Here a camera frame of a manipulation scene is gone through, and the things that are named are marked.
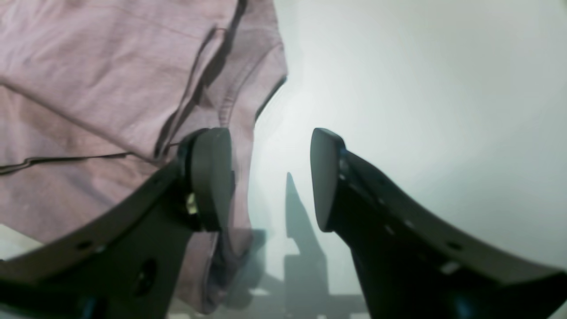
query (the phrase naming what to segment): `seam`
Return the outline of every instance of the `seam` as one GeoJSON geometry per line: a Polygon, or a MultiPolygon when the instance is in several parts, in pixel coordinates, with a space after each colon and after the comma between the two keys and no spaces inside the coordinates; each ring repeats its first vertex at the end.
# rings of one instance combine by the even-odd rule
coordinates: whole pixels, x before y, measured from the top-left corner
{"type": "Polygon", "coordinates": [[[247,66],[240,72],[241,75],[238,78],[241,78],[241,80],[236,81],[231,86],[231,88],[228,90],[228,93],[224,97],[223,102],[221,104],[221,109],[219,110],[219,122],[220,122],[222,127],[228,127],[229,126],[230,118],[232,117],[232,109],[234,108],[234,104],[236,103],[236,100],[238,98],[238,93],[240,92],[240,89],[242,88],[242,86],[244,86],[244,84],[246,83],[246,81],[248,80],[250,75],[258,68],[258,66],[278,46],[279,46],[279,44],[274,45],[273,47],[266,50],[266,52],[263,55],[261,55],[260,58],[256,62],[254,62],[254,63],[248,62],[247,66]]]}

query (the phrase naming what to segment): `pink cloth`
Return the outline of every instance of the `pink cloth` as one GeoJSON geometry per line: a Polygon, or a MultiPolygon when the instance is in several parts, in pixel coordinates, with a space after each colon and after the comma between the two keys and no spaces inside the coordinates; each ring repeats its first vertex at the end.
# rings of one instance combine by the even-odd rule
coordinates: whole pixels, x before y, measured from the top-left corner
{"type": "Polygon", "coordinates": [[[0,223],[39,241],[122,201],[185,135],[229,128],[230,227],[192,237],[176,290],[213,311],[252,241],[256,114],[287,73],[272,1],[10,0],[0,43],[0,223]]]}

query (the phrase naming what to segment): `mounting hole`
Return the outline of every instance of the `mounting hole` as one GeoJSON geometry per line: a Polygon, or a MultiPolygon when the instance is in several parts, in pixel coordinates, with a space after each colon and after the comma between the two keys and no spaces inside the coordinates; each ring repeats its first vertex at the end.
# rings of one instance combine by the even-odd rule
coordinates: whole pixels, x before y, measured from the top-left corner
{"type": "Polygon", "coordinates": [[[140,268],[134,284],[134,296],[141,297],[147,295],[154,285],[158,274],[158,263],[155,259],[148,259],[140,268]]]}
{"type": "Polygon", "coordinates": [[[85,249],[89,248],[90,246],[92,246],[92,241],[85,240],[85,241],[80,242],[75,248],[77,248],[77,250],[85,250],[85,249]]]}
{"type": "Polygon", "coordinates": [[[449,246],[449,248],[457,250],[457,251],[463,250],[463,247],[460,244],[457,244],[454,241],[448,241],[447,246],[449,246]]]}

